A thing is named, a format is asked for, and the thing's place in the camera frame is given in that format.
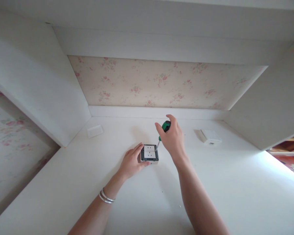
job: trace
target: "electrical outlet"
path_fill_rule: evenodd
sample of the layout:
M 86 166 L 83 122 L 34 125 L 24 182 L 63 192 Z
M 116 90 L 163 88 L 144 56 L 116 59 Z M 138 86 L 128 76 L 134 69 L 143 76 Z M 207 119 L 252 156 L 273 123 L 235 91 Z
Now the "electrical outlet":
M 145 158 L 156 158 L 156 152 L 153 145 L 144 146 Z
M 156 145 L 144 145 L 140 152 L 140 159 L 142 162 L 150 162 L 151 164 L 158 164 L 158 151 L 155 151 Z

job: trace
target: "wrist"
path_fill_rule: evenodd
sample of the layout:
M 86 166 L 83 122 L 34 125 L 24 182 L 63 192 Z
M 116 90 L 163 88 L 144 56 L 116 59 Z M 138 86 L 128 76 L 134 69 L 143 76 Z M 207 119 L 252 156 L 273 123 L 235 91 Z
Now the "wrist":
M 187 169 L 192 165 L 186 154 L 176 154 L 171 156 L 178 171 Z
M 128 179 L 128 177 L 126 176 L 126 174 L 124 174 L 121 171 L 117 171 L 113 177 L 115 177 L 116 180 L 118 180 L 122 184 Z

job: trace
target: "right hand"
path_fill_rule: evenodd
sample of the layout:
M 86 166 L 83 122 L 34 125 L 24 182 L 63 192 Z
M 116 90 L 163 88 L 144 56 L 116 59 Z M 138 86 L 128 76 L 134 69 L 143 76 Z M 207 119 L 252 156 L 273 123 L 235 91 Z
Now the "right hand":
M 167 117 L 171 121 L 170 129 L 167 132 L 164 132 L 159 123 L 156 122 L 155 125 L 164 147 L 170 153 L 174 164 L 177 166 L 177 164 L 181 164 L 189 159 L 185 153 L 184 135 L 176 118 L 171 114 L 168 114 Z

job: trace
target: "silver bracelet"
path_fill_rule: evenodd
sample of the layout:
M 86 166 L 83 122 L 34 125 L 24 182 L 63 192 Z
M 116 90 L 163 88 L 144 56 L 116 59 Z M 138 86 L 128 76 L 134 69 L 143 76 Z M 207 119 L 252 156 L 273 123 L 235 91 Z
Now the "silver bracelet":
M 109 203 L 109 204 L 112 204 L 113 202 L 111 201 L 107 201 L 105 200 L 102 196 L 101 196 L 101 192 L 99 193 L 99 197 L 101 198 L 102 201 L 104 201 L 105 203 Z
M 114 202 L 115 199 L 113 200 L 113 199 L 108 198 L 108 197 L 104 194 L 103 189 L 104 189 L 104 188 L 102 188 L 102 190 L 101 190 L 102 196 L 104 196 L 107 200 L 109 200 L 109 201 L 111 201 L 111 202 Z

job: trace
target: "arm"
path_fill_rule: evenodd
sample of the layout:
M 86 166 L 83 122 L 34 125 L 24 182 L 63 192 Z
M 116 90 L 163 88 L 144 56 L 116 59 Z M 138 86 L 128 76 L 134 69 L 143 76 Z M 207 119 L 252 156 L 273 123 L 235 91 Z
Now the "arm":
M 127 151 L 120 169 L 104 187 L 104 194 L 108 198 L 115 199 L 118 191 L 128 178 L 135 175 L 145 166 L 150 165 L 149 162 L 138 163 L 137 157 L 143 147 L 144 145 L 140 143 L 134 149 Z M 105 203 L 98 195 L 79 218 L 68 235 L 103 234 L 111 208 L 112 204 Z
M 220 215 L 204 190 L 184 149 L 184 135 L 176 118 L 167 115 L 171 121 L 165 133 L 161 125 L 155 123 L 164 147 L 170 153 L 177 168 L 184 206 L 190 222 L 197 234 L 228 235 Z

